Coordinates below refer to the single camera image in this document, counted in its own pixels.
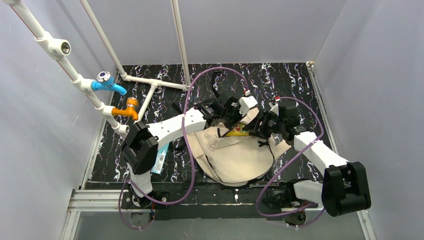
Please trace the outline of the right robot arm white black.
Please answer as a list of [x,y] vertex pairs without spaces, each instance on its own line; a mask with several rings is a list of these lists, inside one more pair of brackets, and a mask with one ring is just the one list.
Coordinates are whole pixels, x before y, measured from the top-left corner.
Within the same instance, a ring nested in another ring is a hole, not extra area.
[[322,182],[306,179],[290,180],[283,190],[271,191],[265,203],[282,207],[292,202],[322,205],[332,217],[368,210],[371,196],[366,168],[350,162],[326,146],[317,135],[301,125],[293,106],[278,106],[271,111],[260,110],[244,131],[265,139],[280,134],[296,151],[304,155],[322,174]]

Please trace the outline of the beige student backpack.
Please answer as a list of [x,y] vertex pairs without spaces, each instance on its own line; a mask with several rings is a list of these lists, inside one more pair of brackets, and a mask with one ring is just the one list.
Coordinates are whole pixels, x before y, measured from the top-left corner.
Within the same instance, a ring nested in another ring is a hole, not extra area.
[[[250,97],[248,90],[242,97]],[[235,97],[225,93],[215,93],[219,97]],[[190,99],[184,103],[186,109]],[[245,126],[259,113],[256,106],[239,122]],[[190,160],[198,164],[203,173],[213,181],[229,187],[240,187],[250,181],[265,176],[274,162],[287,152],[291,146],[286,142],[277,143],[273,134],[268,139],[253,135],[225,136],[230,131],[222,123],[202,131],[188,133],[183,138]]]

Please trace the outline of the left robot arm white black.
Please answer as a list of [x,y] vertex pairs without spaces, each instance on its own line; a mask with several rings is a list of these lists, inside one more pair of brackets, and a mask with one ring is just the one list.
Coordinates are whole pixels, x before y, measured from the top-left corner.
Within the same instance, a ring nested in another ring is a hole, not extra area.
[[164,145],[219,123],[232,129],[256,106],[257,101],[253,96],[209,99],[161,122],[148,125],[141,121],[135,123],[121,145],[121,158],[129,168],[133,194],[139,198],[151,199],[151,170],[156,163],[158,151]]

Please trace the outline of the yellow crayon box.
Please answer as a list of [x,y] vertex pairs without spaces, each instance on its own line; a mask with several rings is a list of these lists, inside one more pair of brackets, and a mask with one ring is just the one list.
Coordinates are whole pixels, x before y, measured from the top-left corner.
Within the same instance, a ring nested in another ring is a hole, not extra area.
[[233,129],[231,129],[230,131],[228,131],[225,136],[228,137],[241,137],[241,136],[249,136],[249,132],[243,130],[243,128],[245,127],[245,124],[243,123],[238,123]]

